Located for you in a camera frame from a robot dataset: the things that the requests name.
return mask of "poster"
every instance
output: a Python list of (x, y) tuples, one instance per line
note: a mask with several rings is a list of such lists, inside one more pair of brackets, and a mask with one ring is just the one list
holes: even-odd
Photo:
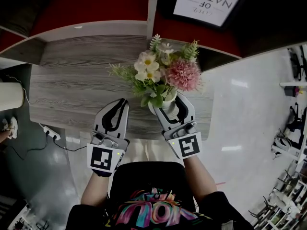
[(238, 0), (177, 0), (174, 14), (222, 26)]

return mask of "black t-shirt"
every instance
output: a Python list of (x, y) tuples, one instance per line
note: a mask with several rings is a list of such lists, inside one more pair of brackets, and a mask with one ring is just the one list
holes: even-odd
[(206, 196), (195, 213), (185, 169), (175, 162), (121, 165), (114, 174), (107, 214), (105, 210), (74, 206), (66, 229), (220, 230), (230, 221), (235, 230), (253, 229), (222, 192)]

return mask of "power strip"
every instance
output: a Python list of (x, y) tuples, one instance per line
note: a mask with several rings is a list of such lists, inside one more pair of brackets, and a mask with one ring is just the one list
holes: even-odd
[(61, 136), (57, 132), (54, 132), (51, 128), (44, 126), (44, 132), (47, 133), (47, 131), (49, 131), (49, 136), (51, 136), (52, 138), (56, 136), (56, 140), (61, 139)]

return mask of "flower vase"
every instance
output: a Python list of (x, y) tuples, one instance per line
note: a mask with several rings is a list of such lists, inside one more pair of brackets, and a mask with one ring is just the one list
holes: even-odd
[[(174, 111), (176, 104), (175, 104), (175, 99), (177, 97), (177, 90), (175, 88), (173, 88), (170, 93), (168, 93), (168, 95), (166, 96), (165, 100), (163, 101), (162, 104), (162, 109), (165, 112), (165, 114), (170, 114)], [(151, 113), (153, 115), (156, 116), (156, 113), (154, 111), (154, 107), (153, 104), (151, 104), (151, 102), (148, 103), (148, 107), (149, 110), (151, 111)]]

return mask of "white cylinder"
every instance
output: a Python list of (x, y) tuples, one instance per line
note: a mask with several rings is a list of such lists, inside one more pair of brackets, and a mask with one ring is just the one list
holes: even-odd
[(24, 90), (20, 83), (0, 82), (0, 111), (21, 107)]

